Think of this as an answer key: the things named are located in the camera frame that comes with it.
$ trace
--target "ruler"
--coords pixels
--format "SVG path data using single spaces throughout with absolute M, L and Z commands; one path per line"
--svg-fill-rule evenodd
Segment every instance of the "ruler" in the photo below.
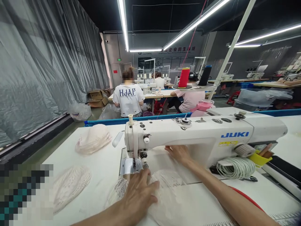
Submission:
M 279 213 L 279 214 L 271 214 L 270 217 L 274 219 L 281 226 L 296 226 L 299 218 L 299 212 L 289 212 L 289 213 Z M 203 226 L 236 226 L 236 223 L 232 221 L 223 221 L 212 224 L 205 224 Z

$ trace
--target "cardboard box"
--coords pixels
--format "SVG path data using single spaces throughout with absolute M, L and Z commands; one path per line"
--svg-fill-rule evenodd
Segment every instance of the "cardboard box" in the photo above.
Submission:
M 102 89 L 96 89 L 88 92 L 88 105 L 90 107 L 102 108 L 107 105 L 107 95 Z
M 107 105 L 107 103 L 108 103 L 108 99 L 106 97 L 103 97 L 102 100 L 91 100 L 91 101 L 89 101 L 88 105 L 90 107 L 99 107 L 99 108 L 102 108 L 105 105 Z

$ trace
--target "pixelated area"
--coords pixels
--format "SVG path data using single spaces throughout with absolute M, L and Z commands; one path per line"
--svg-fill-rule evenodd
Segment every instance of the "pixelated area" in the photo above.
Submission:
M 22 165 L 14 165 L 9 168 L 12 170 L 5 169 L 6 172 L 2 172 L 6 176 L 2 178 L 4 189 L 0 199 L 1 225 L 26 225 L 24 222 L 29 223 L 30 220 L 53 217 L 50 201 L 50 177 L 53 175 L 53 165 L 30 166 L 30 169 L 22 167 Z M 50 211 L 44 211 L 48 213 L 43 215 L 41 214 L 43 208 L 50 208 Z

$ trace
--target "hand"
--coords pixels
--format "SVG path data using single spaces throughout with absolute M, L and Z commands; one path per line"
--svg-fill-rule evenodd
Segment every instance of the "hand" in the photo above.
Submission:
M 149 169 L 143 169 L 130 179 L 125 195 L 120 201 L 119 212 L 124 215 L 123 225 L 138 224 L 146 215 L 148 208 L 158 202 L 152 194 L 159 188 L 159 181 L 147 185 L 147 176 L 150 174 Z
M 169 152 L 171 157 L 173 157 L 177 162 L 186 166 L 192 161 L 188 149 L 185 145 L 172 145 L 165 146 L 165 150 Z

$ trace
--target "gray curtain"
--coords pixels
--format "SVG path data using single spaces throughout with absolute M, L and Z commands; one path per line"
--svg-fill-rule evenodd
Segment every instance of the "gray curtain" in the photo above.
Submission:
M 0 0 L 0 147 L 108 87 L 99 30 L 77 0 Z

